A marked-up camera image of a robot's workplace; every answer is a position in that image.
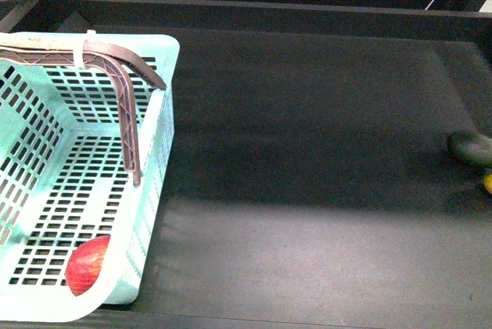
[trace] avocado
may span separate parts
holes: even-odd
[[[492,168],[492,138],[476,131],[456,131],[447,137],[450,158],[477,168]]]

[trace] basket handle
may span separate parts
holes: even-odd
[[[10,44],[5,45],[4,38],[0,38],[0,59],[23,65],[75,65],[73,49],[53,51],[51,48],[57,46],[50,45],[49,51],[46,51],[46,45],[41,48],[39,42],[23,45],[17,41],[13,45],[14,48]],[[141,183],[141,164],[138,151],[135,96],[130,76],[121,63],[127,65],[135,74],[153,87],[166,89],[166,84],[140,56],[116,45],[85,41],[82,59],[85,66],[99,68],[106,73],[115,86],[124,169],[134,173],[133,184],[135,187],[139,186]]]

